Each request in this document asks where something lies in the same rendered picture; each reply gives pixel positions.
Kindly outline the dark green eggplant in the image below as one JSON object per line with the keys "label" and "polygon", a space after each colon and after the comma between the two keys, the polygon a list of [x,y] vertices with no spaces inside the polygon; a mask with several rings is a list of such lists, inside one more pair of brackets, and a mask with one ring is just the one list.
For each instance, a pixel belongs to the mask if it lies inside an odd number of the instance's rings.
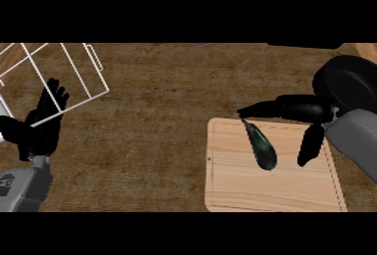
{"label": "dark green eggplant", "polygon": [[247,120],[241,120],[241,122],[246,127],[256,163],[263,170],[272,171],[277,167],[277,153],[274,146],[257,126]]}

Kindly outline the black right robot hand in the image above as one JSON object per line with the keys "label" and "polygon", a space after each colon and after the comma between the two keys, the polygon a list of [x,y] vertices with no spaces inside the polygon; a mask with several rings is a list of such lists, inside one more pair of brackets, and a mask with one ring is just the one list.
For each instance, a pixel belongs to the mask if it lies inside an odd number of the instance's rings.
{"label": "black right robot hand", "polygon": [[243,120],[247,118],[281,118],[309,123],[305,131],[297,165],[303,166],[314,159],[324,141],[324,124],[334,119],[331,104],[325,98],[314,95],[284,95],[274,101],[259,102],[237,111]]}

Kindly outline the black pot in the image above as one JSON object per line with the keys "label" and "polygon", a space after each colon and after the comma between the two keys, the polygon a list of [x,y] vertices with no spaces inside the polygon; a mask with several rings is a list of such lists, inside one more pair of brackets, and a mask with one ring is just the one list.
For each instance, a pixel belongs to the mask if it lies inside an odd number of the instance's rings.
{"label": "black pot", "polygon": [[312,89],[342,113],[361,109],[377,114],[377,64],[367,59],[331,58],[314,75]]}

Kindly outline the pale wooden cutting board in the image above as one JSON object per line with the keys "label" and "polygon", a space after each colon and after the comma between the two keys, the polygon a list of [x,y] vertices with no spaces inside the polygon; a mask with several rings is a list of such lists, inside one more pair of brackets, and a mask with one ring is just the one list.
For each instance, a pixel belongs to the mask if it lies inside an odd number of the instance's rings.
{"label": "pale wooden cutting board", "polygon": [[259,122],[277,151],[277,167],[259,167],[240,120],[207,123],[204,205],[209,211],[345,212],[330,147],[297,164],[305,125]]}

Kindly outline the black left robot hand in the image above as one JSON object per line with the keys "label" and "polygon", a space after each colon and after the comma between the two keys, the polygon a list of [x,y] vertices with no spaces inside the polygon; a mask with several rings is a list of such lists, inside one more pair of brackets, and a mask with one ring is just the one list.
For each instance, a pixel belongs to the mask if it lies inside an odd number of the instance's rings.
{"label": "black left robot hand", "polygon": [[56,116],[39,126],[33,124],[65,109],[70,94],[53,78],[48,81],[49,90],[43,90],[37,108],[25,120],[0,116],[0,133],[6,141],[18,145],[19,159],[30,161],[36,155],[50,156],[58,147],[61,120]]}

